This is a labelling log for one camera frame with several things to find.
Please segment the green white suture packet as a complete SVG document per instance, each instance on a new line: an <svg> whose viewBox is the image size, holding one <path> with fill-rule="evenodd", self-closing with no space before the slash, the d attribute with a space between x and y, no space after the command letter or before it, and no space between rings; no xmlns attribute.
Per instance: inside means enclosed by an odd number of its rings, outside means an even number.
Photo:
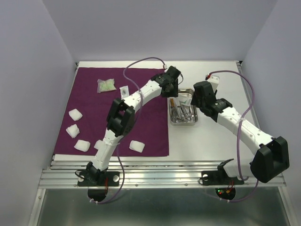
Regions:
<svg viewBox="0 0 301 226"><path fill-rule="evenodd" d="M179 94L179 102L184 106L190 106L192 101L192 95L189 93Z"/></svg>

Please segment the steel forceps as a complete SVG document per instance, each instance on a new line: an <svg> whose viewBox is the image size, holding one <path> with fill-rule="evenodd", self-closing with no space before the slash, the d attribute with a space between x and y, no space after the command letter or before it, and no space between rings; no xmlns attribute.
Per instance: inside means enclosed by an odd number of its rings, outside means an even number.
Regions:
<svg viewBox="0 0 301 226"><path fill-rule="evenodd" d="M177 108L176 107L171 107L170 109L171 111L171 121L173 123L178 123L179 122L179 115L178 115L178 111L177 111Z"/></svg>
<svg viewBox="0 0 301 226"><path fill-rule="evenodd" d="M189 121L190 121L190 122L194 122L194 115L193 115L193 111L192 111L192 107L191 107L191 106L188 107L188 111L189 111L189 112L188 112L188 115L189 115L189 116L188 116Z"/></svg>

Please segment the green gauze bag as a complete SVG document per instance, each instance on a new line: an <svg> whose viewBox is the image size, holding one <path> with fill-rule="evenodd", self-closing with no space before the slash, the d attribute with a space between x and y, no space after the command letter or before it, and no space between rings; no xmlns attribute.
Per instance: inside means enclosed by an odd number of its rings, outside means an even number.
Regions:
<svg viewBox="0 0 301 226"><path fill-rule="evenodd" d="M115 80L114 79L108 79L108 80L97 80L97 93L102 93L102 92L109 92L109 91L114 91L116 90L115 87Z"/></svg>

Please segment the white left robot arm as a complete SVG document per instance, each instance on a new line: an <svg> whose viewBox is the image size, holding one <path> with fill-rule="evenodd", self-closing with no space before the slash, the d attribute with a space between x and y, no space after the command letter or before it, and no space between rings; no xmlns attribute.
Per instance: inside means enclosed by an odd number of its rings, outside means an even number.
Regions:
<svg viewBox="0 0 301 226"><path fill-rule="evenodd" d="M135 114L142 112L142 107L152 99L178 96L178 77L182 73L173 66L165 72L156 74L130 96L113 100L107 116L107 127L104 138L96 155L86 166L84 176L93 185L101 185L106 176L110 158L122 138L127 136L135 125Z"/></svg>

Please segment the curved forceps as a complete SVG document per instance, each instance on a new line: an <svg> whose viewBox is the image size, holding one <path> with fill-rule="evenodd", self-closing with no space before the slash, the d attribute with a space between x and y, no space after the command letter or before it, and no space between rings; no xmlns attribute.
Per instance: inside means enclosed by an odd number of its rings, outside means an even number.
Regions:
<svg viewBox="0 0 301 226"><path fill-rule="evenodd" d="M187 117L186 112L183 110L183 108L181 106L178 106L177 108L179 110L179 116L181 118L181 121L187 122L188 121L188 117Z"/></svg>

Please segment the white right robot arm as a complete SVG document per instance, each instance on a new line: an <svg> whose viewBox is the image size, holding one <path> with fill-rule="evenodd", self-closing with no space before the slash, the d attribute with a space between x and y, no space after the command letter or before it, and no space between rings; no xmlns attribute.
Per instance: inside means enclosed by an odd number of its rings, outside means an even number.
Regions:
<svg viewBox="0 0 301 226"><path fill-rule="evenodd" d="M226 184L233 178L244 176L267 183L289 168L288 143L283 137L274 138L243 119L229 101L216 98L210 82L197 82L193 87L192 105L232 132L254 155L253 159L245 162L234 159L223 161L217 170L208 173L209 181Z"/></svg>

